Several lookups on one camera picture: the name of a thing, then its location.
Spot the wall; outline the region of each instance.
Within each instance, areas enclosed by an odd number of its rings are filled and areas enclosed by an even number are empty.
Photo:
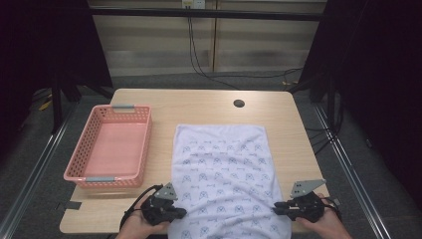
[[[91,6],[181,8],[181,1],[91,0]],[[208,0],[206,9],[321,13],[323,0]],[[170,17],[94,17],[112,77],[194,72],[188,20]],[[301,67],[316,22],[192,19],[204,72],[269,71]]]

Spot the cloth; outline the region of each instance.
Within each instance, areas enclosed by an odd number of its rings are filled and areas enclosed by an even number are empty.
[[[263,127],[180,124],[171,173],[187,214],[168,238],[291,237],[291,220],[272,210],[283,198]]]

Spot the white towel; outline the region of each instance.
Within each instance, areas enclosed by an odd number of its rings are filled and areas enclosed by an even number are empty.
[[[291,238],[265,129],[257,125],[180,124],[175,133],[174,206],[187,210],[170,239]]]

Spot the pink basket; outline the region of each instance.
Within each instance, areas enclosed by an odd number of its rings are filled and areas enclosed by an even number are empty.
[[[138,187],[151,133],[147,106],[96,106],[64,177],[82,188]]]

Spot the human hand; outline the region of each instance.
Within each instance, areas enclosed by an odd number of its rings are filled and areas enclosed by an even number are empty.
[[[321,193],[318,194],[318,197],[324,198]],[[307,219],[301,217],[297,217],[296,221],[302,224],[305,228],[316,232],[323,239],[351,238],[335,212],[330,208],[326,208],[324,210],[322,218],[320,218],[316,223],[311,223]]]
[[[135,211],[126,219],[120,231],[117,234],[116,239],[145,239],[150,234],[158,233],[166,229],[170,222],[161,222],[158,225],[152,226],[143,217],[140,205],[145,200],[141,200],[135,205]]]

